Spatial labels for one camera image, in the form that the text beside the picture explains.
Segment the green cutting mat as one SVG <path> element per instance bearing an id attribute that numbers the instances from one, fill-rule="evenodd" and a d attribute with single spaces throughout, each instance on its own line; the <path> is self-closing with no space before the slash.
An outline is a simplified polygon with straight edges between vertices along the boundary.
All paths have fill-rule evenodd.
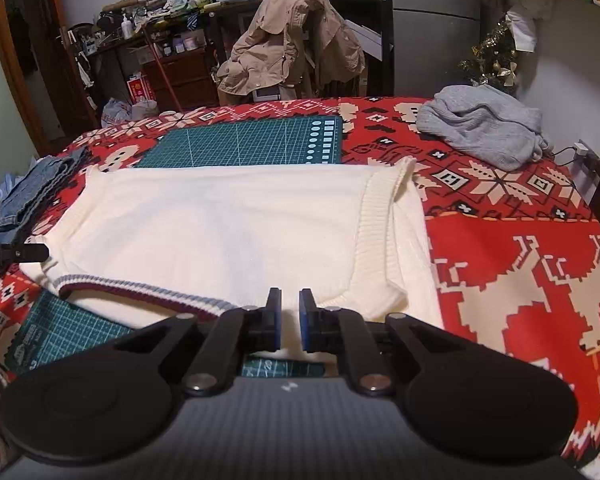
<path id="1" fill-rule="evenodd" d="M 125 145 L 109 154 L 105 170 L 121 162 L 142 169 L 201 166 L 338 164 L 342 119 L 332 116 L 253 119 L 156 134 L 149 150 Z M 131 330 L 40 292 L 5 354 L 22 374 L 126 335 Z"/>

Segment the small christmas tree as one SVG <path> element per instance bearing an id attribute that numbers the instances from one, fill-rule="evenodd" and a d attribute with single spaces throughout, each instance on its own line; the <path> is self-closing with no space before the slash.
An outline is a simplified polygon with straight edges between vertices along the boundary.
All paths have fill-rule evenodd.
<path id="1" fill-rule="evenodd" d="M 480 44 L 471 48 L 471 57 L 460 62 L 460 70 L 475 86 L 489 86 L 513 94 L 517 89 L 518 52 L 506 19 L 498 21 Z"/>

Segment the grey refrigerator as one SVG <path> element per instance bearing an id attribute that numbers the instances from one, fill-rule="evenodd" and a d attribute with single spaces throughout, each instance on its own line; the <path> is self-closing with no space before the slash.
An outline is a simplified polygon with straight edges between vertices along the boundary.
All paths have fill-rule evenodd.
<path id="1" fill-rule="evenodd" d="M 478 0 L 392 0 L 394 93 L 430 98 L 465 81 L 480 36 Z"/>

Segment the white knit sweater vest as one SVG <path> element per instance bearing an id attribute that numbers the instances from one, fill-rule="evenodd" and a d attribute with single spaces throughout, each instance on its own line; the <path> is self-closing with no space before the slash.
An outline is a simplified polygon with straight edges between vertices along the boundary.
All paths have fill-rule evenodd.
<path id="1" fill-rule="evenodd" d="M 280 352 L 302 357 L 298 293 L 369 321 L 442 323 L 411 157 L 384 165 L 91 169 L 23 273 L 110 321 L 216 318 L 282 298 Z"/>

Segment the beige jacket on chair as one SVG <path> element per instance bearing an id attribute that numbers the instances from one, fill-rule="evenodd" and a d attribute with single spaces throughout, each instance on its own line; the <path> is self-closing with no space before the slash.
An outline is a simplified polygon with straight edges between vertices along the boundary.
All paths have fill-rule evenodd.
<path id="1" fill-rule="evenodd" d="M 262 0 L 215 80 L 220 91 L 246 96 L 279 84 L 294 87 L 306 74 L 321 90 L 364 70 L 363 48 L 329 0 Z"/>

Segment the red christmas pattern blanket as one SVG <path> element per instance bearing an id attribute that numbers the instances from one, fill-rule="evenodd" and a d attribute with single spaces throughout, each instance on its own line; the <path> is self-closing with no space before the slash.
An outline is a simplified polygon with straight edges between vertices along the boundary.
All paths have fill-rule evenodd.
<path id="1" fill-rule="evenodd" d="M 89 164 L 117 170 L 139 164 L 174 129 L 338 114 L 346 164 L 414 157 L 444 328 L 565 379 L 579 416 L 564 458 L 600 479 L 600 222 L 554 162 L 505 172 L 420 134 L 422 102 L 299 100 L 164 112 L 84 133 L 65 152 L 88 146 Z M 121 326 L 45 294 L 17 267 L 0 278 L 0 390 L 14 373 L 122 335 Z M 11 458 L 0 437 L 0 469 Z"/>

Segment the folded blue jeans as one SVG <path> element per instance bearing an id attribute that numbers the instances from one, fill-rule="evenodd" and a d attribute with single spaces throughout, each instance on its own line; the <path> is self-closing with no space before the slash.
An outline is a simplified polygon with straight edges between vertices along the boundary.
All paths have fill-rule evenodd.
<path id="1" fill-rule="evenodd" d="M 41 158 L 0 201 L 0 245 L 23 242 L 48 203 L 90 157 L 87 148 Z"/>

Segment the grey knit sweater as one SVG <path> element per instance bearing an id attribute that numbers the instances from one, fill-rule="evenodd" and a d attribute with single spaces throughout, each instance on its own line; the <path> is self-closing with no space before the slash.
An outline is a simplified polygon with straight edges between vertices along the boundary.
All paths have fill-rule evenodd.
<path id="1" fill-rule="evenodd" d="M 416 127 L 507 172 L 538 162 L 553 148 L 542 133 L 540 110 L 488 84 L 443 88 L 420 107 Z"/>

